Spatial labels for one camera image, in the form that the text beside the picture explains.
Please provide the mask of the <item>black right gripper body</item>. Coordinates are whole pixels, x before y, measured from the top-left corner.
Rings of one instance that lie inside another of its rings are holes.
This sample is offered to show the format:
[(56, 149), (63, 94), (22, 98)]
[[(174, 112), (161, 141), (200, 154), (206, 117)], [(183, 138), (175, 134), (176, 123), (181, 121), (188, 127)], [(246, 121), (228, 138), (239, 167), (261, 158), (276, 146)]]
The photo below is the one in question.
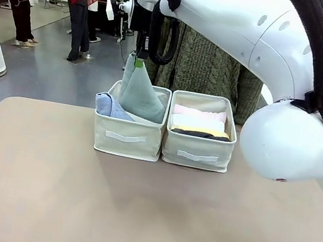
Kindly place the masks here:
[(149, 34), (145, 30), (137, 31), (136, 56), (147, 59), (149, 57)]

